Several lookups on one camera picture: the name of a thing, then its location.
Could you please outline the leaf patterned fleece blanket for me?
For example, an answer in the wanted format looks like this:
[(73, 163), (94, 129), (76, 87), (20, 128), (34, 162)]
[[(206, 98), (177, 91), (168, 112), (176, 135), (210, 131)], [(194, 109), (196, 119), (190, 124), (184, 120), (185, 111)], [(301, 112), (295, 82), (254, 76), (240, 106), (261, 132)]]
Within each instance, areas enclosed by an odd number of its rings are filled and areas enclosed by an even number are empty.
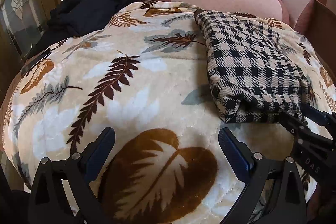
[[(99, 31), (67, 38), (30, 60), (1, 107), (2, 145), (28, 191), (1, 178), (1, 217), (29, 223), (38, 165), (82, 153), (106, 127), (115, 144), (89, 183), (108, 223), (221, 223), (245, 184), (218, 142), (222, 128), (267, 159), (291, 157), (294, 136), (277, 123), (225, 123), (207, 75), (207, 46), (183, 2), (135, 2)], [(224, 12), (273, 27), (310, 84), (310, 105), (335, 112), (335, 83), (308, 38), (274, 18)], [(335, 223), (335, 185), (294, 160), (307, 223)]]

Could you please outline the brown wooden headboard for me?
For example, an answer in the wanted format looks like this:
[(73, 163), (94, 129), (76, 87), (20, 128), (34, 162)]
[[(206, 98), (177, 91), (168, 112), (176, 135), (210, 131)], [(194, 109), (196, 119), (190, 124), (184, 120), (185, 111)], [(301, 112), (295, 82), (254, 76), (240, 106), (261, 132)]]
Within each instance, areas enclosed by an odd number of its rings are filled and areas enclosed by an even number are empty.
[(335, 81), (335, 14), (314, 0), (306, 37), (315, 53)]

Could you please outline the wooden glass door wardrobe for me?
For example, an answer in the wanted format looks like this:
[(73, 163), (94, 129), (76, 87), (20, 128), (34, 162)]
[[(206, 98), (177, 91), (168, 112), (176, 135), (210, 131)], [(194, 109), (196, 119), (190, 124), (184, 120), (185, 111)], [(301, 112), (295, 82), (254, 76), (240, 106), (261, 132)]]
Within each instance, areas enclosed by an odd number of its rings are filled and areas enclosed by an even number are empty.
[(1, 97), (47, 29), (60, 0), (1, 0)]

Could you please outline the black white checked shirt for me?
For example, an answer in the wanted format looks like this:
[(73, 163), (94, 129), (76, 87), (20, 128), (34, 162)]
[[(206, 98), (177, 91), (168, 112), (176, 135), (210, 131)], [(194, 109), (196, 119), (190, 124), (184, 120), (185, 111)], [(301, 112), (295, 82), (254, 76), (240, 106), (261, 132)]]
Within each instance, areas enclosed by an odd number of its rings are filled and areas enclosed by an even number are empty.
[(277, 123), (280, 113), (303, 121), (310, 84), (285, 55), (271, 26), (214, 10), (194, 13), (207, 46), (207, 75), (225, 123)]

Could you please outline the dark navy clothing pile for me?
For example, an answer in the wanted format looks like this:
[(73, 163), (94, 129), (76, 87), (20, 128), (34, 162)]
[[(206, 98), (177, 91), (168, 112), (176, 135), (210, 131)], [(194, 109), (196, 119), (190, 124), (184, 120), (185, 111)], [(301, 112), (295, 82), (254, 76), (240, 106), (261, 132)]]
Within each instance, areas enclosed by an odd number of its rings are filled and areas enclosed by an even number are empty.
[(112, 16), (133, 2), (142, 0), (62, 0), (50, 12), (47, 30), (29, 51), (30, 59), (54, 43), (102, 30)]

